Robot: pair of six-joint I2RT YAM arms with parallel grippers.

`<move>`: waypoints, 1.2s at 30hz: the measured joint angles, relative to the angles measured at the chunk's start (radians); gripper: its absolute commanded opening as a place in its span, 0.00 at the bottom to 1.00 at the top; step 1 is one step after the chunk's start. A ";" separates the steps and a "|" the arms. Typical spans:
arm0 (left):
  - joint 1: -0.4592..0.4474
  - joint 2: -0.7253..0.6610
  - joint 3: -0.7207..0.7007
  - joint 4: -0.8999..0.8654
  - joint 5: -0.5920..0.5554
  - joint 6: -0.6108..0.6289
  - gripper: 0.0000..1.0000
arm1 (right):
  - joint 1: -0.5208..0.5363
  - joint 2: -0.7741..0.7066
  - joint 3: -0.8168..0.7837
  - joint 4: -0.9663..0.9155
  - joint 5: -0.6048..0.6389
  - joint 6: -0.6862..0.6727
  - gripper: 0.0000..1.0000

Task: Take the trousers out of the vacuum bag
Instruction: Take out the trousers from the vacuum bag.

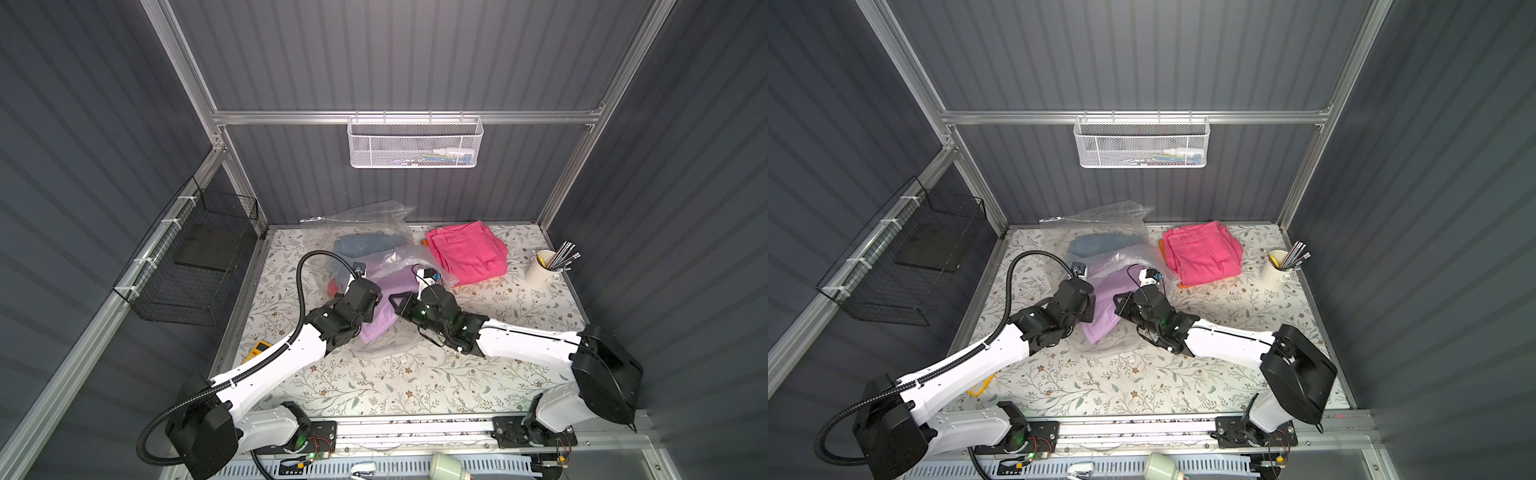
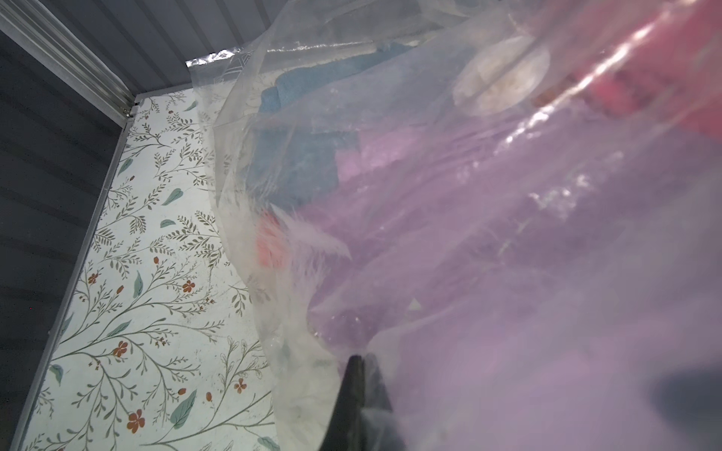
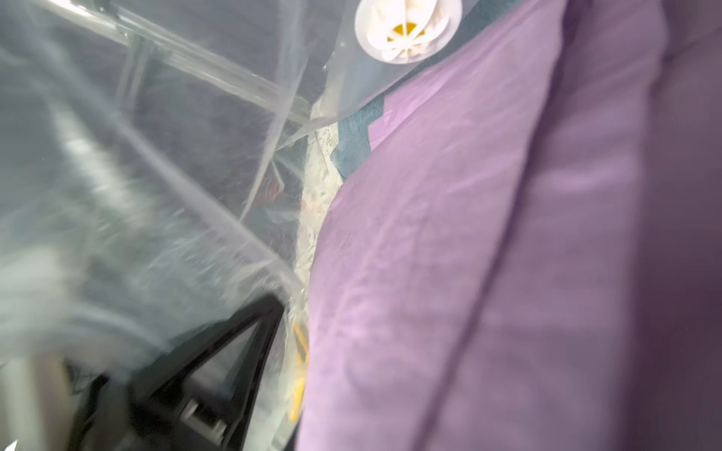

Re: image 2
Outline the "clear plastic vacuum bag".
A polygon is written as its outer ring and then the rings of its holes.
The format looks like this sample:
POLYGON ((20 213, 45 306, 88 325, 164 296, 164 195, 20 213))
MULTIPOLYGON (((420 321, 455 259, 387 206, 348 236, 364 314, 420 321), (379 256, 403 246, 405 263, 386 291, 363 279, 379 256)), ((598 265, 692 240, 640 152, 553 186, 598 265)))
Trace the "clear plastic vacuum bag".
POLYGON ((187 67, 279 449, 720 449, 719 2, 291 1, 187 67))

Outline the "pink cloth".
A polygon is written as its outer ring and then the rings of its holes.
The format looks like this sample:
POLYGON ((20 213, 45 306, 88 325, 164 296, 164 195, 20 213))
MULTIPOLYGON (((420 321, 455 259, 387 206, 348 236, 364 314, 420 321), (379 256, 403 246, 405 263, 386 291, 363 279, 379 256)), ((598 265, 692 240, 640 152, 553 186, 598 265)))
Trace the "pink cloth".
POLYGON ((630 116, 659 101, 681 126, 721 139, 721 3, 698 1, 687 18, 652 34, 620 69, 590 85, 592 104, 630 116))

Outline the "purple cloth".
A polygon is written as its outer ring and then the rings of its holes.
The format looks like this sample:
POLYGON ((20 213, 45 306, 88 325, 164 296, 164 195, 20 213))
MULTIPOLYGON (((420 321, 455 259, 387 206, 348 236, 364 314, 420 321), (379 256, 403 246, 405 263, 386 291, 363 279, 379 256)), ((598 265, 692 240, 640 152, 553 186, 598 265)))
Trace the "purple cloth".
POLYGON ((564 109, 421 132, 308 218, 308 317, 376 356, 404 450, 718 450, 721 141, 564 109))

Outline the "blue grey cloth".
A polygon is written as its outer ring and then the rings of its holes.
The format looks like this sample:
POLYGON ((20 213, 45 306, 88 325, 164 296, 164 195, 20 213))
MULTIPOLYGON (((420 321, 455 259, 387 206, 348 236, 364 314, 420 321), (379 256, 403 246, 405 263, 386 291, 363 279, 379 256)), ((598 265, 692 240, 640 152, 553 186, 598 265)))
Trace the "blue grey cloth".
MULTIPOLYGON (((261 114, 273 114, 306 94, 400 56, 411 48, 393 42, 370 54, 297 68, 261 92, 261 114)), ((259 202, 295 210, 338 188, 336 154, 357 150, 353 132, 310 133, 290 127, 254 133, 256 148, 243 174, 246 191, 259 202)))

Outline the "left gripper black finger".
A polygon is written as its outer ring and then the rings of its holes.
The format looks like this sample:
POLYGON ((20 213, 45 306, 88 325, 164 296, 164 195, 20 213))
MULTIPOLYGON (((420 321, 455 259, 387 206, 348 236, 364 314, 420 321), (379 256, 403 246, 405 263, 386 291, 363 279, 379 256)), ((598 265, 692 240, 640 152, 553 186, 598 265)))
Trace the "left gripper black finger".
POLYGON ((349 358, 320 449, 406 449, 374 354, 353 355, 349 358))

